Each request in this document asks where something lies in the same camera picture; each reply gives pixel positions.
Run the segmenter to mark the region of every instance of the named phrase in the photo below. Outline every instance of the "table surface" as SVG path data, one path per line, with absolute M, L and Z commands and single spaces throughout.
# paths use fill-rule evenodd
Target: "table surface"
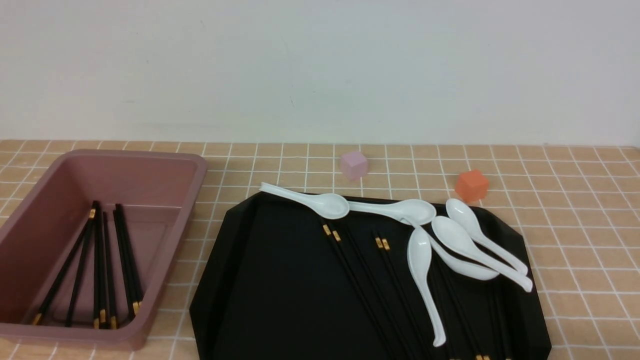
M 188 152 L 209 171 L 147 344 L 135 353 L 16 345 L 0 359 L 197 359 L 188 306 L 225 212 L 261 182 L 302 192 L 444 202 L 481 170 L 489 209 L 523 234 L 554 349 L 550 359 L 640 359 L 640 150 L 521 145 L 319 145 L 0 140 L 0 226 L 73 149 Z M 348 181 L 340 155 L 369 174 Z

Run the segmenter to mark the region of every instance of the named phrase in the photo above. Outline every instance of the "beige tile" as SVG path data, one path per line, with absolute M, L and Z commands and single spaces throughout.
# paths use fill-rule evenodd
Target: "beige tile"
M 640 359 L 640 348 L 612 348 L 609 352 L 614 360 Z
M 587 247 L 565 247 L 564 254 L 572 268 L 600 268 L 596 253 Z
M 307 174 L 307 186 L 310 188 L 331 188 L 333 186 L 333 174 Z
M 547 216 L 552 226 L 578 226 L 578 218 L 569 209 L 547 209 Z
M 557 245 L 549 227 L 523 227 L 522 232 L 528 245 Z
M 602 210 L 576 209 L 575 213 L 582 226 L 609 226 L 609 220 Z
M 222 179 L 222 185 L 223 186 L 249 186 L 250 177 L 251 177 L 251 172 L 226 172 Z
M 214 202 L 218 197 L 219 188 L 217 186 L 203 186 L 198 193 L 198 202 Z
M 100 150 L 122 150 L 127 142 L 123 141 L 103 141 L 98 149 Z
M 415 175 L 390 174 L 389 181 L 393 189 L 417 189 Z
M 47 152 L 69 152 L 73 149 L 75 143 L 72 140 L 53 140 L 49 144 Z
M 517 208 L 539 208 L 536 192 L 509 192 L 509 198 Z
M 218 237 L 218 234 L 216 233 L 215 236 L 211 235 L 207 235 L 208 238 L 213 237 L 214 240 L 215 238 Z M 200 258 L 198 260 L 200 261 L 207 261 L 209 259 L 209 257 L 211 256 L 211 250 L 213 250 L 213 245 L 216 242 L 213 240 L 206 240 L 204 241 L 204 246 L 202 247 L 202 254 L 200 255 Z M 200 282 L 200 278 L 202 277 L 202 273 L 204 272 L 204 268 L 205 268 L 205 264 L 204 263 L 199 263 L 198 267 L 196 268 L 196 273 L 194 276 L 194 282 Z
M 617 232 L 620 235 L 620 239 L 626 246 L 640 247 L 640 236 L 638 236 L 638 229 L 617 229 Z
M 310 172 L 333 172 L 333 159 L 310 158 L 308 160 Z
M 335 146 L 335 157 L 339 158 L 349 152 L 359 151 L 359 149 L 360 147 L 355 144 L 337 144 Z
M 36 165 L 36 162 L 40 158 L 40 154 L 23 153 L 20 152 L 15 155 L 13 160 L 9 163 L 9 166 L 13 167 L 32 167 Z
M 197 260 L 200 258 L 200 251 L 204 240 L 184 240 L 178 251 L 178 260 Z
M 253 164 L 253 171 L 279 171 L 280 160 L 280 158 L 256 158 Z
M 259 143 L 257 156 L 277 156 L 282 154 L 282 143 Z
M 614 177 L 614 180 L 622 192 L 640 192 L 640 179 L 637 177 Z
M 546 160 L 545 150 L 542 146 L 518 146 L 520 157 L 524 160 Z
M 440 160 L 415 160 L 415 171 L 419 174 L 442 174 Z
M 16 208 L 18 208 L 18 205 L 20 205 L 21 202 L 22 200 L 19 200 L 19 199 L 12 199 L 7 201 L 6 204 L 4 205 L 4 209 L 0 211 L 0 216 L 2 217 L 11 216 L 11 214 L 15 211 Z
M 498 174 L 498 168 L 493 160 L 469 160 L 469 168 L 480 170 L 483 174 Z
M 538 282 L 538 279 L 539 279 L 539 277 L 537 275 L 535 275 L 534 281 Z M 542 284 L 541 283 L 538 283 L 537 285 L 538 285 L 539 289 L 542 289 Z M 554 311 L 551 308 L 549 299 L 547 298 L 547 294 L 541 294 L 539 296 L 539 298 L 540 298 L 540 307 L 542 307 L 542 313 L 545 316 L 553 316 L 554 315 Z
M 502 160 L 519 160 L 518 149 L 513 145 L 493 145 L 493 157 Z
M 588 317 L 587 305 L 578 293 L 549 293 L 549 299 L 556 310 L 557 316 Z
M 466 159 L 465 148 L 462 145 L 439 145 L 441 159 Z
M 51 360 L 87 360 L 87 359 L 98 359 L 98 357 L 94 354 L 92 357 L 93 349 L 92 348 L 80 348 L 80 347 L 58 347 L 56 349 L 56 353 L 53 355 Z M 123 357 L 129 357 L 129 353 L 124 354 L 121 353 Z
M 627 249 L 636 264 L 640 264 L 640 249 Z
M 364 188 L 388 188 L 389 180 L 386 174 L 369 174 L 362 178 Z
M 559 319 L 566 340 L 572 345 L 601 345 L 598 331 L 592 320 Z
M 525 161 L 524 165 L 529 175 L 554 175 L 547 161 Z
M 611 291 L 611 284 L 602 270 L 574 270 L 573 274 L 582 291 Z
M 38 180 L 40 180 L 42 175 L 44 175 L 45 171 L 47 171 L 47 169 L 45 169 L 45 168 L 34 168 L 34 169 L 31 170 L 29 175 L 27 175 L 27 177 L 24 179 L 24 181 L 27 182 L 27 183 L 35 183 Z
M 469 171 L 466 160 L 442 160 L 442 169 L 445 174 L 460 174 Z
M 151 151 L 157 152 L 176 152 L 178 151 L 178 146 L 180 143 L 177 142 L 154 142 L 151 146 Z
M 503 175 L 526 175 L 527 173 L 520 160 L 496 160 L 495 162 Z
M 413 156 L 416 159 L 438 159 L 438 147 L 435 145 L 414 145 Z
M 640 318 L 640 294 L 620 294 L 620 300 L 632 318 Z M 615 317 L 624 317 L 624 313 Z
M 600 207 L 598 200 L 591 192 L 567 193 L 571 205 L 576 209 L 597 209 Z
M 576 360 L 602 360 L 608 359 L 607 351 L 603 348 L 571 348 L 571 354 Z
M 246 199 L 246 188 L 228 188 L 223 186 L 218 194 L 219 202 L 241 202 Z
M 544 208 L 570 208 L 569 200 L 563 193 L 538 192 L 538 197 Z
M 421 190 L 420 194 L 428 202 L 444 203 L 449 198 L 446 190 Z
M 507 193 L 503 191 L 487 192 L 486 197 L 482 200 L 483 206 L 510 206 Z
M 335 174 L 333 176 L 333 186 L 336 188 L 359 188 L 360 178 L 349 180 L 344 174 Z
M 226 157 L 221 156 L 206 156 L 204 160 L 207 162 L 207 170 L 209 171 L 223 171 L 227 168 L 227 160 Z
M 509 208 L 495 208 L 490 209 L 490 211 L 497 216 L 500 220 L 507 223 L 509 226 L 517 226 L 518 220 L 516 219 L 516 214 L 513 212 L 513 209 Z
M 610 177 L 589 177 L 587 182 L 594 192 L 617 192 L 616 183 Z
M 27 140 L 22 145 L 20 152 L 44 152 L 47 150 L 49 140 Z
M 566 261 L 559 247 L 532 247 L 529 252 L 536 266 L 566 268 Z
M 191 284 L 198 263 L 176 262 L 169 275 L 170 284 Z
M 640 227 L 640 220 L 633 210 L 605 210 L 613 226 Z
M 198 348 L 195 340 L 178 340 L 173 349 L 174 359 L 198 359 Z
M 227 214 L 227 211 L 229 211 L 229 209 L 233 208 L 236 204 L 216 204 L 215 208 L 213 209 L 213 216 L 212 219 L 213 220 L 223 220 L 225 218 L 225 215 Z
M 637 176 L 629 163 L 605 163 L 605 166 L 612 176 Z
M 93 354 L 93 360 L 122 360 L 130 356 L 130 351 L 97 349 Z
M 486 177 L 487 180 L 489 180 L 489 190 L 504 190 L 504 185 L 502 184 L 501 176 L 485 175 L 484 177 Z
M 640 193 L 626 193 L 625 198 L 632 209 L 640 209 Z
M 412 160 L 389 160 L 389 172 L 391 174 L 414 174 Z
M 551 161 L 551 168 L 558 176 L 582 175 L 576 163 L 570 163 L 567 161 Z
M 230 148 L 231 148 L 230 143 L 209 142 L 206 144 L 204 148 L 204 154 L 205 156 L 228 156 Z
M 251 171 L 253 169 L 253 158 L 229 158 L 227 170 L 231 171 Z
M 332 158 L 333 145 L 316 144 L 316 143 L 309 144 L 309 156 L 321 157 L 321 158 Z
M 549 160 L 573 160 L 571 152 L 566 146 L 546 146 L 545 152 Z
M 355 196 L 360 197 L 362 195 L 360 188 L 336 188 L 335 193 L 342 196 Z
M 387 145 L 388 158 L 412 158 L 411 147 L 409 145 Z
M 307 171 L 306 158 L 283 158 L 280 171 Z
M 621 246 L 613 229 L 586 228 L 585 232 L 593 246 Z
M 20 150 L 24 140 L 0 140 L 0 151 L 16 152 Z
M 640 345 L 629 320 L 596 320 L 600 334 L 607 345 L 634 347 Z
M 581 176 L 561 176 L 559 178 L 564 191 L 566 192 L 588 192 L 591 191 L 589 185 Z
M 9 164 L 14 156 L 13 152 L 0 152 L 0 167 Z
M 260 186 L 262 183 L 275 184 L 277 181 L 278 173 L 276 172 L 254 172 L 251 178 L 251 186 Z
M 367 159 L 386 158 L 384 145 L 361 145 L 360 152 L 362 152 Z
M 280 179 L 278 180 L 278 186 L 284 186 L 286 188 L 292 188 L 292 187 L 303 188 L 305 185 L 305 178 L 310 175 L 311 174 L 307 175 L 299 172 L 282 173 L 280 174 Z
M 615 294 L 583 294 L 584 300 L 591 310 L 591 315 L 596 318 L 626 318 L 625 310 Z
M 206 221 L 191 221 L 187 225 L 187 239 L 204 239 L 209 223 Z
M 207 232 L 207 239 L 212 240 L 217 238 L 218 233 L 220 232 L 220 226 L 222 226 L 222 222 L 211 222 L 211 224 L 209 225 L 209 230 Z
M 533 190 L 527 176 L 502 176 L 502 180 L 507 190 Z
M 418 175 L 418 182 L 421 189 L 446 189 L 442 175 Z
M 193 324 L 191 323 L 191 317 L 189 315 L 184 317 L 178 336 L 181 338 L 193 338 L 195 336 L 193 333 Z
M 380 190 L 380 189 L 363 189 L 364 197 L 370 197 L 372 199 L 389 199 L 391 195 L 389 194 L 389 190 Z
M 257 144 L 254 143 L 233 143 L 231 146 L 231 156 L 254 156 Z
M 578 162 L 578 167 L 585 176 L 608 176 L 607 169 L 601 163 Z
M 602 161 L 626 161 L 618 147 L 598 147 L 596 152 Z
M 30 168 L 5 167 L 4 169 L 0 170 L 0 181 L 19 183 L 24 180 L 24 178 L 30 171 Z
M 637 270 L 607 270 L 616 291 L 638 291 L 640 274 Z
M 282 149 L 282 156 L 304 156 L 307 157 L 307 147 L 305 143 L 286 143 Z
M 469 159 L 493 159 L 491 147 L 488 145 L 466 145 Z
M 56 159 L 60 157 L 60 154 L 42 154 L 38 162 L 37 167 L 49 167 Z
M 340 167 L 336 165 L 336 171 L 340 170 Z M 385 159 L 369 159 L 369 173 L 377 172 L 379 174 L 386 174 L 387 161 Z
M 149 151 L 153 142 L 128 142 L 124 149 L 128 151 Z
M 40 360 L 48 359 L 53 354 L 52 345 L 30 345 L 21 344 L 13 353 L 13 360 Z
M 197 220 L 208 220 L 213 212 L 213 204 L 194 204 L 193 218 Z
M 547 218 L 542 209 L 515 209 L 521 225 L 548 225 Z
M 166 360 L 171 356 L 173 340 L 148 340 L 147 344 L 136 352 L 135 360 Z
M 537 191 L 560 191 L 562 187 L 553 176 L 531 176 L 531 182 Z
M 182 313 L 175 311 L 158 311 L 156 319 L 151 326 L 149 336 L 175 336 L 175 333 L 178 331 L 181 318 Z
M 101 141 L 97 140 L 81 140 L 76 141 L 74 144 L 74 150 L 78 149 L 98 149 Z
M 640 160 L 640 148 L 637 147 L 624 147 L 620 149 L 625 158 L 629 161 Z
M 0 199 L 9 199 L 18 189 L 18 183 L 0 183 Z
M 184 305 L 187 301 L 188 290 L 189 286 L 165 286 L 164 294 L 160 300 L 160 308 L 177 310 L 184 309 Z
M 407 200 L 407 199 L 419 199 L 420 193 L 418 190 L 392 190 L 391 199 L 394 200 Z
M 562 332 L 560 331 L 560 326 L 557 324 L 557 320 L 555 319 L 545 319 L 547 323 L 547 331 L 549 333 L 549 338 L 551 340 L 552 345 L 564 345 L 564 338 L 562 336 Z M 552 348 L 551 354 L 549 355 L 549 359 L 556 360 L 568 360 L 568 357 L 558 357 L 557 351 L 555 348 Z
M 570 149 L 576 161 L 600 161 L 593 147 L 571 147 Z
M 587 246 L 589 242 L 584 231 L 578 227 L 555 227 L 558 242 L 562 246 Z

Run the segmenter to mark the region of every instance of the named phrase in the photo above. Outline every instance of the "ceramic spoon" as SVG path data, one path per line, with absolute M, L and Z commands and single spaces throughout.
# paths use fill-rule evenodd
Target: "ceramic spoon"
M 372 213 L 390 217 L 405 225 L 411 225 L 405 217 L 411 217 L 418 224 L 425 225 L 436 217 L 436 208 L 424 200 L 410 199 L 393 204 L 368 204 L 365 202 L 349 201 L 349 208 L 361 213 Z
M 429 244 L 429 234 L 418 225 L 416 221 L 407 218 L 408 222 L 413 222 L 414 227 L 411 237 L 409 238 L 409 244 L 406 248 L 406 259 L 409 262 L 409 270 L 413 281 L 418 286 L 424 305 L 427 307 L 427 312 L 431 319 L 431 326 L 433 326 L 433 346 L 439 347 L 447 341 L 447 335 L 444 332 L 444 326 L 438 314 L 438 308 L 433 297 L 429 291 L 429 284 L 427 284 L 427 274 L 429 273 L 429 267 L 431 266 L 431 244 Z
M 347 199 L 335 193 L 307 195 L 267 183 L 261 184 L 260 191 L 299 202 L 327 219 L 342 218 L 349 213 L 349 203 Z
M 517 272 L 527 275 L 529 268 L 520 259 L 516 258 L 512 253 L 504 250 L 500 245 L 487 238 L 480 229 L 480 223 L 473 210 L 464 202 L 458 199 L 447 200 L 447 214 L 451 220 L 457 222 L 466 230 L 471 238 L 478 244 L 486 247 L 494 254 L 500 256 L 504 261 L 511 265 Z
M 533 289 L 533 282 L 530 278 L 493 259 L 477 248 L 467 232 L 457 222 L 446 217 L 436 217 L 433 219 L 432 226 L 433 232 L 436 233 L 438 239 L 452 251 L 494 269 L 520 285 L 527 293 Z
M 429 236 L 429 243 L 431 244 L 431 247 L 433 247 L 433 250 L 436 251 L 436 254 L 440 256 L 440 259 L 442 259 L 442 261 L 444 261 L 451 270 L 460 275 L 482 281 L 491 280 L 498 276 L 498 272 L 495 270 L 451 256 L 434 238 L 431 237 L 431 235 L 429 235 L 429 233 L 426 234 Z

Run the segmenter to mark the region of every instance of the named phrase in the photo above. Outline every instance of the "pink plastic container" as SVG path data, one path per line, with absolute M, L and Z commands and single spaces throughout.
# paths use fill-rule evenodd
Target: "pink plastic container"
M 207 172 L 191 154 L 79 150 L 58 158 L 0 228 L 0 337 L 22 342 L 142 347 L 156 314 L 163 284 Z M 63 327 L 77 256 L 41 325 L 31 325 L 93 200 L 109 215 L 117 330 L 96 330 L 93 321 L 93 250 L 87 257 L 73 327 Z M 125 208 L 144 291 L 137 317 L 127 323 L 122 270 L 112 210 Z

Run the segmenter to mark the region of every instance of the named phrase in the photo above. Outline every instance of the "white grout line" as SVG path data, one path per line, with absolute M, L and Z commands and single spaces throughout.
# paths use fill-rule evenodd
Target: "white grout line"
M 53 357 L 56 355 L 57 352 L 58 352 L 58 342 L 56 341 L 56 346 L 54 346 L 53 351 L 51 352 L 51 355 L 49 355 L 49 360 L 53 359 Z
M 473 170 L 473 169 L 471 168 L 471 164 L 469 163 L 469 157 L 468 157 L 468 156 L 469 156 L 469 154 L 467 154 L 467 147 L 466 147 L 466 146 L 463 146 L 463 147 L 462 147 L 462 150 L 465 152 L 465 158 L 467 158 L 467 167 L 468 167 L 468 171 L 471 171 L 471 170 Z M 495 165 L 495 169 L 496 169 L 496 171 L 497 171 L 497 170 L 498 170 L 498 166 L 497 166 L 497 164 L 496 164 L 495 162 L 494 162 L 493 164 Z M 484 205 L 484 199 L 480 199 L 480 206 L 483 206 L 483 205 Z
M 502 176 L 500 175 L 500 168 L 498 167 L 498 163 L 497 163 L 497 161 L 495 160 L 495 156 L 494 156 L 494 154 L 493 154 L 493 147 L 490 147 L 490 146 L 489 146 L 489 151 L 491 151 L 491 156 L 493 157 L 493 164 L 495 165 L 495 168 L 496 168 L 496 169 L 497 169 L 497 171 L 498 171 L 498 175 L 499 175 L 500 181 L 501 181 L 501 183 L 502 183 L 502 187 L 503 187 L 503 188 L 506 188 L 506 184 L 504 183 L 504 179 L 503 179 L 503 178 L 502 178 Z M 511 206 L 513 206 L 513 202 L 511 201 L 511 197 L 509 196 L 509 192 L 506 192 L 506 196 L 507 196 L 507 200 L 509 201 L 509 204 L 510 204 Z M 518 227 L 520 228 L 520 234 L 522 234 L 522 239 L 524 240 L 525 247 L 527 247 L 527 248 L 528 248 L 528 247 L 529 247 L 529 245 L 528 245 L 528 243 L 527 243 L 527 242 L 528 242 L 528 241 L 527 241 L 527 236 L 526 236 L 526 234 L 524 233 L 524 231 L 522 230 L 522 226 L 520 225 L 521 223 L 520 223 L 520 218 L 518 217 L 518 213 L 517 213 L 515 210 L 513 211 L 513 213 L 514 213 L 514 215 L 515 215 L 516 222 L 518 223 Z M 531 272 L 531 277 L 533 278 L 533 270 L 534 270 L 535 268 L 537 268 L 537 266 L 536 266 L 536 259 L 535 259 L 533 256 L 529 256 L 529 249 L 527 249 L 527 257 L 529 258 L 529 261 L 531 262 L 531 269 L 530 269 L 530 272 Z M 545 290 L 547 287 L 546 287 L 546 285 L 545 285 L 545 281 L 544 281 L 544 279 L 542 278 L 542 276 L 540 276 L 540 274 L 538 274 L 538 279 L 540 280 L 540 286 L 542 287 L 542 289 L 543 289 L 543 290 Z M 540 291 L 540 290 L 539 290 L 539 289 L 537 289 L 537 288 L 536 288 L 536 291 L 538 291 L 538 296 L 540 296 L 540 294 L 541 294 L 541 293 L 543 293 L 542 291 Z M 551 302 L 551 298 L 549 297 L 548 293 L 546 293 L 546 294 L 545 294 L 545 296 L 547 297 L 547 304 L 549 304 L 549 308 L 551 308 L 551 312 L 553 312 L 553 315 L 554 315 L 554 316 L 557 316 L 556 308 L 554 307 L 553 302 Z M 566 335 L 564 334 L 564 330 L 563 330 L 562 326 L 560 326 L 560 321 L 558 321 L 557 319 L 556 319 L 556 325 L 557 325 L 557 327 L 558 327 L 558 329 L 559 329 L 559 331 L 560 331 L 560 336 L 562 336 L 562 339 L 563 339 L 564 343 L 565 343 L 565 344 L 568 344 L 569 342 L 568 342 L 568 341 L 567 341 L 567 339 L 566 339 Z M 574 359 L 573 359 L 573 354 L 571 354 L 571 352 L 569 352 L 569 357 L 570 357 L 570 359 L 571 359 L 571 360 L 574 360 Z
M 207 148 L 207 146 L 205 145 L 205 147 L 202 149 L 202 152 L 204 153 L 205 149 Z M 229 152 L 227 154 L 227 160 L 225 162 L 225 171 L 222 172 L 222 177 L 220 178 L 220 190 L 222 188 L 222 184 L 225 181 L 225 175 L 227 167 L 229 166 L 229 159 L 231 158 L 231 150 L 234 148 L 233 144 L 229 145 Z M 220 197 L 220 190 L 218 190 L 218 193 L 216 194 L 216 202 L 218 201 L 219 197 Z M 207 226 L 207 231 L 205 232 L 204 238 L 207 239 L 207 237 L 209 237 L 209 230 L 211 229 L 211 220 L 213 219 L 214 214 L 216 213 L 216 206 L 218 204 L 215 203 L 213 205 L 213 210 L 211 211 L 211 219 L 208 221 L 209 225 Z M 198 259 L 202 259 L 202 254 L 204 253 L 204 248 L 205 245 L 207 244 L 206 241 L 202 242 L 202 246 L 200 247 L 200 255 L 198 256 Z M 198 275 L 198 269 L 200 268 L 200 266 L 205 266 L 204 264 L 199 264 L 198 266 L 196 266 L 196 269 L 193 272 L 193 276 L 191 277 L 191 283 L 196 282 L 196 276 Z M 178 334 L 180 333 L 180 330 L 182 329 L 182 324 L 184 323 L 184 318 L 187 316 L 187 314 L 189 313 L 189 298 L 191 297 L 191 292 L 193 291 L 193 285 L 189 286 L 189 290 L 187 291 L 187 296 L 186 299 L 184 301 L 184 306 L 185 306 L 185 312 L 183 312 L 182 316 L 180 317 L 180 322 L 178 323 L 178 328 L 175 330 L 175 337 L 176 339 L 174 339 L 173 344 L 171 345 L 171 352 L 169 353 L 169 360 L 173 359 L 173 353 L 175 352 L 175 344 L 177 342 L 177 337 Z
M 444 166 L 442 166 L 442 158 L 440 156 L 440 146 L 436 145 L 436 150 L 438 151 L 438 160 L 440 162 L 440 170 L 442 171 L 442 178 L 444 179 L 444 190 L 447 190 L 447 197 L 451 196 L 451 193 L 449 192 L 449 184 L 447 183 L 447 176 L 444 173 Z
M 280 146 L 280 164 L 278 166 L 278 177 L 276 180 L 276 185 L 280 186 L 280 174 L 282 173 L 282 155 L 284 154 L 284 143 L 282 143 L 282 145 Z
M 335 173 L 337 172 L 337 169 L 335 168 L 335 144 L 333 144 L 333 153 L 332 153 L 332 157 L 331 157 L 331 166 L 333 168 L 333 173 L 331 174 L 331 192 L 335 193 Z
M 56 353 L 57 349 L 58 349 L 58 345 L 56 344 L 56 348 L 53 349 L 53 353 L 51 354 L 51 356 L 53 356 L 53 354 Z M 93 358 L 95 357 L 95 351 L 96 351 L 96 345 L 93 346 L 93 351 L 91 351 L 91 356 L 89 356 L 89 360 L 93 360 Z
M 595 294 L 595 295 L 612 295 L 612 294 L 620 294 L 620 295 L 638 295 L 640 291 L 595 291 L 595 290 L 544 290 L 539 292 L 546 293 L 557 293 L 557 294 Z
M 598 316 L 592 318 L 587 316 L 545 316 L 545 319 L 640 321 L 640 318 L 603 318 Z
M 305 192 L 307 192 L 307 178 L 309 175 L 309 144 L 307 144 L 307 159 L 305 161 Z
M 411 163 L 413 163 L 413 171 L 415 172 L 415 187 L 418 188 L 418 198 L 420 200 L 423 200 L 422 191 L 420 191 L 420 181 L 418 180 L 418 172 L 415 170 L 415 155 L 413 153 L 413 145 L 410 146 L 410 149 L 411 149 Z
M 13 348 L 13 351 L 11 352 L 11 355 L 9 355 L 9 359 L 8 360 L 12 360 L 13 356 L 15 355 L 16 352 L 18 352 L 18 348 L 20 347 L 20 343 L 22 342 L 22 340 L 18 341 L 17 344 L 15 344 L 15 347 Z
M 253 163 L 251 165 L 251 174 L 249 175 L 249 183 L 247 183 L 246 185 L 246 194 L 244 195 L 244 198 L 248 198 L 249 197 L 249 191 L 251 191 L 251 181 L 253 180 L 253 173 L 254 173 L 254 169 L 255 169 L 255 159 L 258 156 L 258 144 L 255 144 L 255 152 L 253 153 Z M 218 193 L 220 193 L 220 191 L 222 190 L 222 184 L 220 184 L 220 189 L 218 189 Z
M 387 158 L 388 156 L 388 152 L 387 152 L 387 145 L 385 144 L 385 166 L 387 166 L 387 182 L 389 184 L 389 199 L 393 199 L 393 191 L 391 188 L 391 174 L 389 174 L 389 158 Z

